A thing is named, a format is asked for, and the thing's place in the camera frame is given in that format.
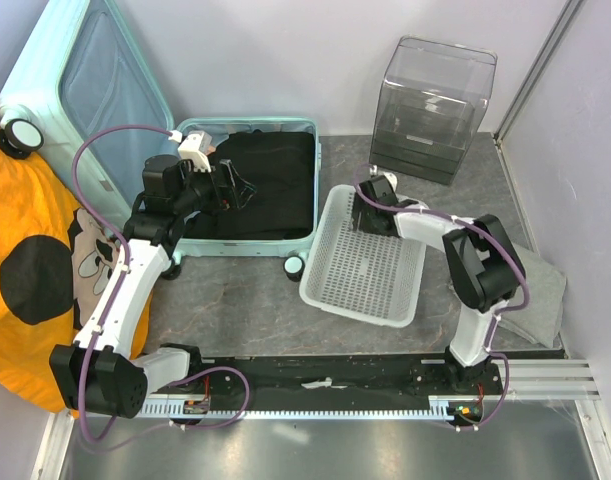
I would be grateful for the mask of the black garment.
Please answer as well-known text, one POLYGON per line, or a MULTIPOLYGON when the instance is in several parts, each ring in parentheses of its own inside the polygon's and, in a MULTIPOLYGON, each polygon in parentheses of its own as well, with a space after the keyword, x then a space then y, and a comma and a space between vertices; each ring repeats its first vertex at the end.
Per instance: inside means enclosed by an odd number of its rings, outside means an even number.
POLYGON ((315 138, 307 132, 240 132, 220 143, 211 162, 230 160, 257 192, 241 209, 200 214, 192 239, 289 240, 313 230, 315 138))

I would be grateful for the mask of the white perforated plastic basket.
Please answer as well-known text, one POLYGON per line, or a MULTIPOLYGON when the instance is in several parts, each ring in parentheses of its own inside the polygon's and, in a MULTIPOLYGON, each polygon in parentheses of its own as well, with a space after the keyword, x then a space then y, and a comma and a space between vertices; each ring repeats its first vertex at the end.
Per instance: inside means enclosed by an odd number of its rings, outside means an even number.
POLYGON ((354 193, 350 185, 330 190, 299 295, 328 313, 403 328, 416 315, 426 245, 355 231, 354 193))

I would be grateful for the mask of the clear smoky plastic container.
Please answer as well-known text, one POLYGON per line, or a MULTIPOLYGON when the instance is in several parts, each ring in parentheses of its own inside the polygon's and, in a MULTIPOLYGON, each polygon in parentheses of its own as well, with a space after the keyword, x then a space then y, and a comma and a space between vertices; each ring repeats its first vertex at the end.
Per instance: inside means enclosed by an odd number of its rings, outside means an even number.
POLYGON ((369 163, 452 184, 488 109, 497 60, 485 49, 401 37, 381 83, 369 163))

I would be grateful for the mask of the light blue hard suitcase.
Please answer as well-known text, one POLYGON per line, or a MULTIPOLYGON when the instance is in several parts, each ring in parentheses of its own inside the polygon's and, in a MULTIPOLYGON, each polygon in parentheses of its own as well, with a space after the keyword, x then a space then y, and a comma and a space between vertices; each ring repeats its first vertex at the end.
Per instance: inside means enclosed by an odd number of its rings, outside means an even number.
POLYGON ((0 92, 0 122, 29 121, 44 138, 40 154, 67 187, 116 228, 143 189, 147 158, 176 146, 142 125, 185 134, 203 130, 219 145, 240 133, 307 132, 321 147, 314 121, 298 117, 174 119, 121 12, 113 1, 50 1, 0 92))

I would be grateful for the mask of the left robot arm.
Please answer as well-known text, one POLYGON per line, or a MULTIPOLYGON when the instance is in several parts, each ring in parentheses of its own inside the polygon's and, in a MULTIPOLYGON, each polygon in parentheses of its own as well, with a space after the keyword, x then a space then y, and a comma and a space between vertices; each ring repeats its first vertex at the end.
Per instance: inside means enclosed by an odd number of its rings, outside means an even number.
POLYGON ((131 419, 168 385, 201 388, 197 348, 171 344, 132 359, 136 327, 156 281, 180 270, 173 255, 189 217, 240 210, 256 192, 229 159, 201 172, 188 159, 157 155, 146 160, 142 180, 106 291, 72 345, 55 346, 49 358, 66 407, 79 413, 131 419))

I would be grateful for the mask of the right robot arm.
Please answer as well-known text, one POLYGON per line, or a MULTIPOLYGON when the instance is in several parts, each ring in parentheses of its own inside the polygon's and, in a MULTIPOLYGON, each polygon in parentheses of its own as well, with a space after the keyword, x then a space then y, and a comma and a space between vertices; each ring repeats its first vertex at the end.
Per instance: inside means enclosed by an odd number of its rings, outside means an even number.
POLYGON ((452 287, 461 302, 456 333, 443 368, 452 392, 468 392, 479 381, 476 365, 491 354, 501 315, 527 306, 526 271, 501 220, 450 215, 396 195, 381 174, 354 185, 354 227, 364 233, 417 241, 445 254, 452 287))

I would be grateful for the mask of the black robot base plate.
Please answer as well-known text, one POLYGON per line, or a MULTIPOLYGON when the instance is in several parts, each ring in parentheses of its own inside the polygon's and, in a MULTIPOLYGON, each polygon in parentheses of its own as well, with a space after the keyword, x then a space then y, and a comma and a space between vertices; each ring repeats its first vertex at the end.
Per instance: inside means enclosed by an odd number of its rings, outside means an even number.
MULTIPOLYGON (((249 405, 423 408, 435 397, 472 413, 456 413, 451 421, 420 422, 467 425, 483 419, 486 401, 504 400, 507 379, 504 366, 491 360, 464 368, 452 360, 418 355, 220 359, 206 366, 200 379, 149 398, 182 397, 242 412, 249 405)), ((212 425, 243 419, 169 420, 212 425)))

